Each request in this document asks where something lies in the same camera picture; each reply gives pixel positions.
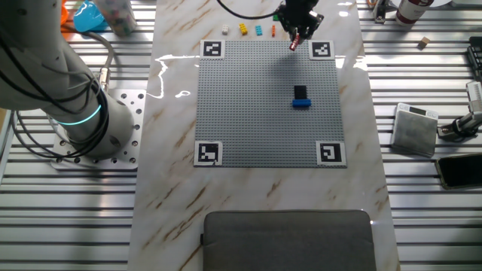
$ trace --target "clear container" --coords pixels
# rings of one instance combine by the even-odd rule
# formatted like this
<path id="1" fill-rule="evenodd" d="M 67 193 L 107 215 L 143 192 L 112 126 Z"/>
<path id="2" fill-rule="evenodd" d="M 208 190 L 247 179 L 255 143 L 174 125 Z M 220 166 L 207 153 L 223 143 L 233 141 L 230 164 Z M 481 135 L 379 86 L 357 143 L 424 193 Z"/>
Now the clear container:
<path id="1" fill-rule="evenodd" d="M 130 34 L 137 26 L 130 0 L 93 0 L 112 31 L 119 36 Z"/>

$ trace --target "black cable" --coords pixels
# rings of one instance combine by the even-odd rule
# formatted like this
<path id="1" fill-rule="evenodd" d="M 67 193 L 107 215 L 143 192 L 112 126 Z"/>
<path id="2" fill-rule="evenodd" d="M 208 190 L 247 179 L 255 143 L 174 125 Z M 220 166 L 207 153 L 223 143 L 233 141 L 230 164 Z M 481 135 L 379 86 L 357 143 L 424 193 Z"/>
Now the black cable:
<path id="1" fill-rule="evenodd" d="M 452 130 L 453 132 L 460 136 L 461 138 L 468 138 L 468 137 L 471 137 L 471 136 L 475 136 L 477 134 L 477 130 L 474 129 L 472 130 L 471 132 L 466 132 L 466 131 L 459 131 L 459 127 L 457 125 L 457 121 L 462 119 L 462 117 L 458 117 L 456 118 L 455 120 L 453 120 L 452 122 Z"/>
<path id="2" fill-rule="evenodd" d="M 97 40 L 98 42 L 100 42 L 102 45 L 104 45 L 105 48 L 107 48 L 108 55 L 107 55 L 107 60 L 105 61 L 105 64 L 104 64 L 103 68 L 107 68 L 107 69 L 110 68 L 110 66 L 112 64 L 112 60 L 114 59 L 114 48 L 112 47 L 111 43 L 108 42 L 108 40 L 103 38 L 101 35 L 97 35 L 94 32 L 79 32 L 73 26 L 62 25 L 62 27 L 65 28 L 65 29 L 68 29 L 72 32 L 78 33 L 80 35 L 85 35 L 87 37 L 93 38 L 93 39 Z"/>
<path id="3" fill-rule="evenodd" d="M 20 72 L 20 74 L 22 74 L 22 76 L 46 99 L 46 101 L 48 102 L 51 102 L 52 104 L 54 104 L 56 107 L 58 107 L 60 110 L 66 112 L 66 113 L 70 113 L 70 114 L 80 114 L 83 112 L 83 110 L 85 109 L 85 107 L 87 107 L 87 105 L 84 105 L 82 107 L 81 110 L 79 111 L 72 111 L 72 110 L 69 110 L 67 108 L 65 108 L 64 106 L 62 106 L 58 101 L 56 101 L 55 99 L 53 99 L 52 97 L 50 97 L 38 84 L 37 82 L 35 82 L 35 80 L 33 80 L 33 78 L 29 75 L 29 73 L 24 69 L 24 67 L 22 66 L 22 64 L 20 64 L 17 60 L 17 58 L 13 55 L 12 51 L 10 50 L 10 48 L 6 45 L 6 43 L 4 42 L 4 40 L 2 39 L 2 37 L 0 36 L 0 46 L 2 47 L 2 49 L 5 51 L 5 53 L 8 55 L 8 58 L 11 60 L 11 62 L 15 65 L 15 67 L 17 67 L 17 70 Z"/>
<path id="4" fill-rule="evenodd" d="M 12 130 L 14 131 L 14 134 L 15 136 L 17 137 L 18 141 L 20 142 L 20 144 L 25 147 L 27 150 L 29 150 L 30 152 L 32 152 L 33 154 L 35 155 L 38 155 L 40 157 L 43 157 L 43 158 L 48 158 L 48 159 L 57 159 L 57 158 L 76 158 L 76 157 L 81 157 L 81 156 L 84 156 L 85 154 L 88 154 L 89 152 L 91 152 L 99 143 L 100 141 L 104 138 L 104 135 L 107 131 L 107 128 L 108 128 L 108 104 L 107 104 L 107 99 L 105 98 L 105 94 L 102 92 L 101 95 L 98 95 L 98 100 L 99 100 L 99 104 L 103 107 L 101 107 L 101 111 L 100 111 L 100 114 L 101 114 L 101 118 L 104 120 L 103 122 L 99 122 L 99 125 L 98 127 L 96 128 L 96 132 L 93 133 L 93 135 L 96 135 L 96 138 L 95 138 L 95 141 L 92 141 L 91 143 L 89 144 L 86 144 L 85 146 L 83 146 L 82 148 L 76 150 L 75 152 L 73 153 L 70 153 L 70 154 L 67 154 L 67 155 L 62 155 L 62 154 L 58 154 L 58 153 L 55 153 L 47 148 L 45 148 L 44 146 L 42 146 L 40 143 L 38 143 L 34 138 L 33 136 L 30 134 L 30 132 L 28 131 L 28 129 L 26 128 L 25 126 L 25 123 L 23 122 L 22 120 L 22 117 L 20 116 L 20 113 L 17 111 L 17 118 L 18 118 L 18 121 L 22 127 L 22 129 L 24 130 L 25 134 L 27 134 L 27 136 L 30 138 L 30 140 L 32 140 L 32 142 L 34 142 L 34 144 L 38 147 L 38 148 L 41 148 L 42 150 L 48 152 L 49 154 L 52 154 L 52 155 L 47 155 L 47 154 L 41 154 L 41 153 L 38 153 L 37 151 L 34 151 L 31 147 L 29 147 L 22 139 L 22 137 L 20 136 L 17 128 L 15 127 L 15 119 L 14 119 L 14 114 L 11 115 L 11 127 L 12 127 Z"/>
<path id="5" fill-rule="evenodd" d="M 24 90 L 23 88 L 19 87 L 18 85 L 16 85 L 12 80 L 10 80 L 10 78 L 7 77 L 7 75 L 5 75 L 2 71 L 0 71 L 0 78 L 5 82 L 7 83 L 11 88 L 13 88 L 14 90 L 22 93 L 23 95 L 25 96 L 28 96 L 30 98 L 33 98 L 33 99 L 37 99 L 39 101 L 47 101 L 44 97 L 42 96 L 37 96 L 33 93 L 30 93 L 29 91 L 27 90 Z M 84 82 L 82 84 L 87 84 L 87 83 L 90 83 L 91 81 L 93 80 L 93 78 L 90 78 L 90 80 L 88 82 Z M 70 101 L 73 101 L 75 99 L 77 99 L 78 97 L 84 95 L 84 93 L 86 91 L 89 90 L 89 86 L 86 86 L 81 92 L 73 95 L 73 96 L 70 96 L 69 98 L 64 98 L 64 99 L 56 99 L 56 101 L 58 102 L 70 102 Z"/>
<path id="6" fill-rule="evenodd" d="M 241 14 L 237 14 L 236 12 L 232 11 L 231 9 L 229 9 L 225 4 L 223 4 L 221 2 L 221 0 L 217 0 L 218 3 L 223 7 L 223 9 L 225 9 L 227 12 L 231 13 L 232 15 L 236 16 L 236 17 L 239 17 L 241 19 L 245 19 L 245 20 L 260 20 L 260 19 L 266 19 L 266 18 L 269 18 L 269 17 L 272 17 L 274 15 L 277 15 L 278 14 L 278 11 L 274 11 L 273 13 L 270 13 L 270 14 L 266 14 L 266 15 L 261 15 L 261 16 L 253 16 L 253 17 L 249 17 L 249 16 L 244 16 L 244 15 L 241 15 Z"/>
<path id="7" fill-rule="evenodd" d="M 74 32 L 77 32 L 75 31 L 75 29 L 73 29 L 72 27 L 69 27 L 67 26 L 66 27 L 67 29 L 70 29 Z M 91 33 L 91 32 L 87 32 L 87 33 L 82 33 L 82 35 L 86 35 L 86 36 L 89 36 L 91 38 L 94 38 L 96 39 L 97 41 L 100 41 L 102 44 L 104 44 L 104 46 L 107 47 L 108 49 L 108 58 L 105 62 L 105 65 L 104 67 L 105 68 L 108 68 L 110 65 L 111 65 L 111 62 L 112 62 L 112 59 L 114 58 L 114 48 L 111 46 L 111 44 L 105 40 L 103 37 L 95 34 L 95 33 Z M 97 89 L 97 91 L 94 90 L 94 93 L 95 93 L 95 96 L 98 100 L 98 103 L 100 105 L 100 111 L 99 111 L 99 119 L 101 120 L 96 129 L 94 130 L 95 132 L 93 132 L 87 139 L 83 140 L 82 142 L 76 142 L 74 140 L 70 140 L 71 143 L 73 145 L 77 145 L 76 149 L 77 149 L 75 152 L 73 153 L 70 153 L 70 154 L 67 154 L 67 155 L 62 155 L 62 154 L 58 154 L 58 153 L 55 153 L 45 147 L 43 147 L 41 144 L 39 144 L 34 138 L 33 136 L 31 135 L 31 133 L 28 131 L 28 129 L 26 128 L 25 126 L 25 123 L 23 122 L 22 120 L 22 117 L 20 115 L 19 112 L 17 112 L 17 117 L 18 117 L 18 121 L 24 131 L 25 134 L 27 134 L 27 136 L 30 138 L 30 140 L 32 140 L 32 142 L 34 142 L 34 144 L 39 147 L 40 149 L 46 151 L 47 153 L 51 154 L 42 154 L 42 153 L 38 153 L 36 151 L 34 151 L 31 147 L 29 147 L 22 139 L 22 137 L 20 136 L 17 128 L 16 128 L 16 123 L 14 121 L 14 115 L 12 114 L 11 115 L 11 127 L 12 127 L 12 130 L 14 131 L 14 134 L 15 136 L 18 138 L 19 142 L 22 144 L 23 147 L 25 147 L 27 150 L 29 150 L 30 152 L 32 152 L 33 154 L 36 154 L 40 157 L 44 157 L 44 158 L 49 158 L 49 159 L 55 159 L 55 158 L 76 158 L 76 157 L 81 157 L 81 156 L 84 156 L 85 154 L 88 154 L 89 152 L 91 152 L 101 141 L 102 139 L 104 138 L 105 136 L 105 133 L 107 132 L 107 129 L 108 129 L 108 120 L 109 120 L 109 115 L 108 115 L 108 102 L 107 102 L 107 99 L 105 97 L 105 93 L 101 90 L 101 87 L 100 87 L 100 84 L 98 84 L 98 82 L 96 81 L 95 77 L 94 76 L 90 76 L 88 73 L 86 72 L 64 72 L 64 71 L 59 71 L 59 70 L 56 70 L 56 69 L 53 69 L 53 68 L 50 68 L 48 66 L 45 66 L 43 63 L 41 64 L 42 67 L 52 71 L 52 72 L 57 72 L 57 73 L 60 73 L 60 74 L 64 74 L 64 75 L 86 75 L 87 78 L 89 78 L 89 82 L 85 82 L 85 84 L 88 83 L 88 85 L 81 91 L 79 92 L 78 94 L 72 96 L 72 97 L 69 97 L 69 98 L 66 98 L 66 99 L 53 99 L 51 96 L 49 96 L 33 79 L 32 77 L 30 77 L 30 75 L 28 74 L 28 72 L 24 69 L 24 67 L 20 64 L 20 62 L 17 60 L 17 58 L 15 57 L 15 55 L 13 55 L 12 51 L 10 50 L 10 48 L 6 45 L 5 41 L 2 39 L 2 36 L 0 35 L 0 47 L 4 49 L 5 53 L 8 55 L 8 57 L 10 58 L 10 60 L 12 61 L 12 63 L 17 67 L 18 71 L 20 72 L 20 74 L 22 74 L 22 76 L 41 94 L 41 96 L 37 96 L 33 93 L 30 93 L 29 91 L 26 91 L 24 90 L 23 88 L 19 87 L 18 85 L 16 85 L 13 81 L 11 81 L 5 74 L 3 74 L 1 71 L 0 71 L 0 78 L 2 80 L 4 80 L 10 87 L 14 88 L 15 90 L 19 91 L 20 93 L 28 96 L 28 97 L 31 97 L 33 99 L 38 99 L 38 100 L 42 100 L 42 101 L 46 101 L 46 102 L 50 102 L 52 104 L 54 104 L 56 107 L 60 108 L 62 111 L 64 112 L 67 112 L 67 113 L 70 113 L 70 114 L 80 114 L 81 112 L 83 112 L 85 110 L 85 108 L 88 106 L 89 104 L 89 95 L 90 95 L 90 90 L 93 89 L 93 87 L 95 87 Z M 67 108 L 64 108 L 61 104 L 59 104 L 59 102 L 69 102 L 69 101 L 72 101 L 74 99 L 77 99 L 79 98 L 81 95 L 83 94 L 86 94 L 86 100 L 85 100 L 85 103 L 84 105 L 81 107 L 81 109 L 77 112 L 75 111 L 70 111 L 68 110 Z"/>

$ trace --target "yellow lego brick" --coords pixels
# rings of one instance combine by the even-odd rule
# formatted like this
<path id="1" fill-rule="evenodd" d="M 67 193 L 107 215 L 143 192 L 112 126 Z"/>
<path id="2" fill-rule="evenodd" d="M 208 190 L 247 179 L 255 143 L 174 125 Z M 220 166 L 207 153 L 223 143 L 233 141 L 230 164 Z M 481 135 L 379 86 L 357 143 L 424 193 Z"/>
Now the yellow lego brick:
<path id="1" fill-rule="evenodd" d="M 246 28 L 246 25 L 244 23 L 239 24 L 239 30 L 241 30 L 241 33 L 243 35 L 248 34 L 248 29 Z"/>

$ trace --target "smartphone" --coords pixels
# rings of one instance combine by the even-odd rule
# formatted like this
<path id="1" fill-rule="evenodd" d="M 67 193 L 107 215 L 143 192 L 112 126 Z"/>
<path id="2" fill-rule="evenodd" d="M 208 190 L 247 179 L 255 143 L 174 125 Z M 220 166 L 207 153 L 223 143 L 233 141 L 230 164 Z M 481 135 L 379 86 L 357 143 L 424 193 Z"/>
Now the smartphone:
<path id="1" fill-rule="evenodd" d="M 446 190 L 482 186 L 482 154 L 444 157 L 435 165 Z"/>

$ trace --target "gray cushion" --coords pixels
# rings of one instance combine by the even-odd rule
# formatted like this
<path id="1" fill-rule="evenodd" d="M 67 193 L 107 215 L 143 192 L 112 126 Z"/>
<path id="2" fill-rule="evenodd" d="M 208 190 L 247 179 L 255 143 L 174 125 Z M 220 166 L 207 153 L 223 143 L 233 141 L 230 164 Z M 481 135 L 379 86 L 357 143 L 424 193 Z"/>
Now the gray cushion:
<path id="1" fill-rule="evenodd" d="M 376 271 L 363 211 L 212 212 L 204 271 Z"/>

